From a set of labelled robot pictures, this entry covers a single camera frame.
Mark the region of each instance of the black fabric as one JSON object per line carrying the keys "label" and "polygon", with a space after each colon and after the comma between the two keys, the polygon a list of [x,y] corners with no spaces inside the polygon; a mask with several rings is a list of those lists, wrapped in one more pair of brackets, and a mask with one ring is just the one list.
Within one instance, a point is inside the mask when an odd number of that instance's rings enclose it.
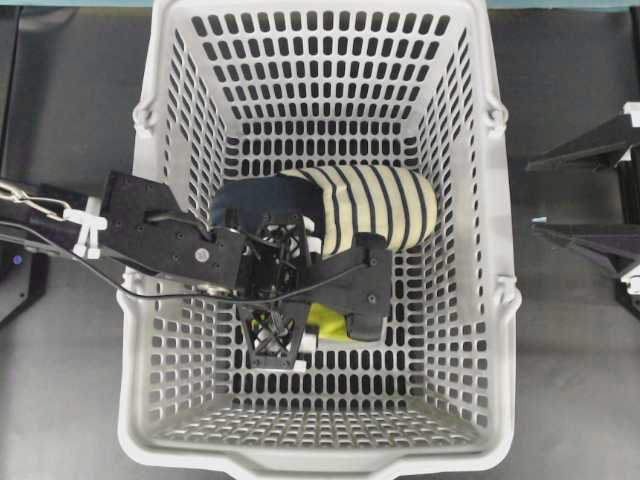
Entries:
{"label": "black fabric", "polygon": [[378,179],[378,183],[380,184],[380,190],[382,190],[382,195],[384,197],[384,203],[387,205],[387,223],[389,224],[389,238],[387,238],[387,245],[391,243],[391,232],[393,232],[393,215],[391,215],[391,200],[389,200],[389,193],[387,192],[387,187],[384,184],[384,180],[380,176],[378,170],[373,167],[371,168],[373,174]]}
{"label": "black fabric", "polygon": [[362,175],[362,172],[358,168],[354,168],[353,171],[356,172],[356,175],[358,175],[358,179],[360,180],[362,188],[364,189],[364,193],[367,196],[367,202],[369,203],[369,212],[371,215],[371,232],[376,233],[376,207],[373,204],[373,198],[371,197],[369,185],[367,185],[364,175]]}
{"label": "black fabric", "polygon": [[355,235],[355,232],[358,231],[358,205],[356,203],[355,197],[353,196],[353,191],[351,190],[349,180],[347,180],[345,174],[340,168],[333,167],[333,169],[340,176],[342,181],[347,185],[347,195],[349,196],[349,201],[351,202],[351,223],[353,224],[353,231]]}
{"label": "black fabric", "polygon": [[[420,183],[418,182],[418,176],[413,172],[410,173],[413,183],[416,186],[416,191],[419,192]],[[424,234],[427,230],[427,205],[424,203],[424,197],[422,195],[418,195],[418,200],[420,200],[420,238],[424,238]]]}
{"label": "black fabric", "polygon": [[314,168],[317,172],[320,172],[320,175],[327,179],[327,182],[331,185],[331,198],[333,199],[333,218],[335,219],[336,224],[336,246],[331,252],[331,255],[334,255],[338,249],[340,248],[340,241],[342,240],[342,232],[340,231],[340,205],[338,203],[338,197],[336,196],[336,184],[331,180],[331,177],[327,175],[321,168]]}
{"label": "black fabric", "polygon": [[229,215],[240,228],[255,233],[265,213],[298,211],[315,224],[314,235],[324,237],[322,190],[301,178],[251,178],[229,182],[216,192],[211,208],[213,225],[225,225]]}
{"label": "black fabric", "polygon": [[[402,243],[400,244],[400,250],[404,250],[407,247],[407,240],[409,239],[409,231],[411,230],[411,216],[409,216],[409,207],[407,206],[407,196],[405,195],[404,186],[400,181],[400,177],[398,176],[398,172],[395,169],[391,169],[391,174],[393,175],[394,180],[396,181],[396,185],[398,185],[398,191],[400,192],[400,200],[402,201],[402,210],[404,211],[404,234],[402,235]],[[418,197],[421,197],[420,190],[418,190]],[[423,223],[426,222],[426,215],[421,220]]]}

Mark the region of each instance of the yellow cloth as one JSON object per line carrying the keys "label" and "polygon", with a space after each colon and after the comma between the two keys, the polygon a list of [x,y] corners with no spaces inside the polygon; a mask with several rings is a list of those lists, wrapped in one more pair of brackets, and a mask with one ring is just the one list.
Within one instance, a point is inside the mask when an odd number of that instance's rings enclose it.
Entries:
{"label": "yellow cloth", "polygon": [[318,327],[318,336],[325,340],[353,341],[347,336],[347,321],[344,315],[319,303],[311,305],[307,325]]}

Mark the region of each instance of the black cable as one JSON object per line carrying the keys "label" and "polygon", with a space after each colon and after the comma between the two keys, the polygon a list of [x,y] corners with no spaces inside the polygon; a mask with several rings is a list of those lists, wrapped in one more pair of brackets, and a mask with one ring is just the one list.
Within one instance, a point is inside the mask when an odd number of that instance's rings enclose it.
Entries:
{"label": "black cable", "polygon": [[4,225],[5,227],[10,227],[10,228],[16,228],[18,230],[22,230],[24,232],[30,233],[34,237],[39,238],[40,240],[45,242],[47,245],[56,249],[62,255],[70,256],[71,258],[77,260],[78,262],[80,262],[80,264],[83,267],[85,267],[87,270],[89,270],[93,274],[97,275],[99,278],[101,278],[103,281],[111,285],[116,290],[124,293],[129,297],[136,298],[138,300],[171,300],[171,299],[182,299],[182,298],[208,298],[209,300],[218,301],[218,302],[227,302],[227,303],[232,303],[236,305],[263,305],[265,303],[280,302],[282,300],[286,300],[287,298],[295,297],[296,295],[310,292],[312,290],[315,290],[316,288],[320,288],[324,285],[335,282],[339,278],[342,278],[345,275],[349,275],[350,273],[353,273],[356,270],[360,270],[361,268],[364,268],[367,266],[366,263],[360,263],[358,265],[349,267],[343,270],[342,272],[336,273],[335,275],[332,275],[331,277],[326,278],[320,282],[316,282],[311,285],[307,285],[306,287],[302,287],[297,290],[293,290],[291,292],[284,293],[282,295],[277,295],[275,297],[270,297],[270,298],[260,298],[260,299],[230,298],[230,297],[223,297],[220,295],[208,295],[205,293],[168,293],[168,294],[162,294],[162,295],[145,295],[142,293],[136,293],[132,290],[127,289],[126,287],[123,287],[117,281],[113,280],[106,273],[104,273],[102,270],[94,267],[91,263],[89,263],[84,258],[80,257],[79,255],[76,255],[72,251],[66,249],[59,243],[55,242],[54,240],[51,240],[47,236],[43,235],[37,230],[34,230],[28,225],[25,225],[19,222],[3,220],[3,219],[0,219],[0,225]]}

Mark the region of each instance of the robotic arm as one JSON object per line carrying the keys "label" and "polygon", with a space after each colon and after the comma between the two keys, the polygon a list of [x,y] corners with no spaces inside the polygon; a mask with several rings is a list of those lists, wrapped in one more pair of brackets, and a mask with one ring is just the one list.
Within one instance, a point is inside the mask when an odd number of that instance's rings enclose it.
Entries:
{"label": "robotic arm", "polygon": [[[360,168],[374,173],[373,167]],[[395,188],[401,201],[392,203],[382,180],[363,195],[344,172],[313,170],[227,183],[205,221],[181,211],[167,185],[122,173],[108,176],[101,199],[2,181],[0,200],[10,202],[0,201],[0,239],[85,263],[109,257],[194,285],[193,293],[172,295],[119,289],[149,300],[201,297],[235,304],[250,366],[297,368],[300,353],[317,342],[307,325],[314,303],[343,314],[351,339],[379,340],[390,309],[390,246],[415,244],[435,218],[431,187],[411,172],[401,172],[410,182],[403,185],[392,169],[375,170],[397,180],[389,191]],[[409,206],[423,215],[410,217]],[[394,208],[402,209],[402,224]]]}

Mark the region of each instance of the white clip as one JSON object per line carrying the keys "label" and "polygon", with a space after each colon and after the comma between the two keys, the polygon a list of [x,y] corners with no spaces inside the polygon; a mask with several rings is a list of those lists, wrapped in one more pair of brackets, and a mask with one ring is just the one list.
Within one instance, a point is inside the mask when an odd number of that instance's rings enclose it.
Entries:
{"label": "white clip", "polygon": [[78,234],[78,241],[73,246],[73,253],[89,260],[100,258],[98,232],[107,229],[107,219],[99,216],[100,204],[100,199],[89,197],[84,211],[67,208],[62,213],[62,217],[65,220],[80,225],[80,233]]}
{"label": "white clip", "polygon": [[627,102],[622,107],[622,111],[631,117],[631,126],[640,127],[640,102]]}

